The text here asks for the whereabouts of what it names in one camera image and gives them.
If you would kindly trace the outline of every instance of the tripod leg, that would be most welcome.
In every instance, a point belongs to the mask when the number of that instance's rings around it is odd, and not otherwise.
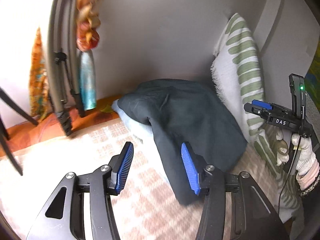
[[[4,140],[3,136],[0,135],[0,144],[3,148],[3,150],[5,151],[7,157],[9,158],[10,162],[12,163],[12,165],[15,167],[15,169],[19,172],[19,174],[22,176],[23,172],[22,172],[22,168],[21,166],[17,163],[16,159],[14,158],[14,156],[12,155],[6,141]]]
[[[4,124],[3,124],[2,120],[1,120],[1,116],[0,116],[0,133],[1,133],[1,131],[3,132],[4,136],[6,137],[6,139],[10,140],[10,136],[9,136],[6,128],[4,127]]]
[[[0,98],[8,105],[10,106],[14,111],[16,111],[18,114],[23,116],[25,119],[27,119],[29,122],[31,122],[34,125],[38,125],[39,123],[37,120],[33,119],[30,115],[28,115],[25,111],[23,111],[15,102],[12,101],[11,98],[3,91],[3,89],[0,88]]]

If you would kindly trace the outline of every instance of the knit glove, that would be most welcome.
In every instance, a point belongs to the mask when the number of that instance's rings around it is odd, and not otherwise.
[[[277,166],[280,166],[289,160],[288,145],[283,139],[283,133],[280,129],[277,131],[276,140]]]
[[[298,146],[299,137],[300,136],[297,133],[294,133],[291,136],[291,141],[294,146]],[[316,160],[316,155],[312,151],[311,138],[301,138],[299,148],[301,149],[301,153],[296,170],[298,171],[299,176],[304,176],[308,173]]]

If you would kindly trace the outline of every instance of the orange hanging cloth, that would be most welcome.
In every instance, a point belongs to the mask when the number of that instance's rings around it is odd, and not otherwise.
[[[44,64],[40,27],[37,29],[35,42],[31,53],[31,69],[29,78],[29,98],[31,116],[40,115],[39,122],[48,113],[49,85]]]

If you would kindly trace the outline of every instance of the folded clothing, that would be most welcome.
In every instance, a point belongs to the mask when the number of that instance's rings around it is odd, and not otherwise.
[[[151,125],[163,168],[180,204],[197,199],[181,158],[184,141],[222,171],[236,165],[247,145],[236,120],[216,93],[196,82],[145,82],[119,99],[118,106],[130,118]]]

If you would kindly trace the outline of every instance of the white wall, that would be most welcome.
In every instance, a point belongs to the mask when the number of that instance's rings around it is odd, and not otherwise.
[[[124,93],[154,78],[210,81],[212,50],[228,19],[238,12],[254,31],[265,3],[104,0],[100,6],[100,44],[93,51],[98,98]],[[2,15],[14,19],[10,28],[7,21],[0,22],[1,29],[8,30],[2,34],[5,42],[0,42],[1,54],[5,55],[0,64],[0,86],[27,112],[31,48],[38,24],[45,30],[50,7],[51,0],[0,0]],[[262,61],[266,84],[283,82],[285,90],[287,72],[307,71],[319,26],[303,0],[283,0],[278,15]],[[274,78],[279,69],[283,78]],[[272,99],[279,93],[267,88],[266,94]],[[0,114],[7,127],[24,121],[1,101]]]
[[[31,49],[38,26],[46,25],[51,1],[0,0],[0,86],[26,112]],[[25,121],[1,100],[0,115],[6,127]]]

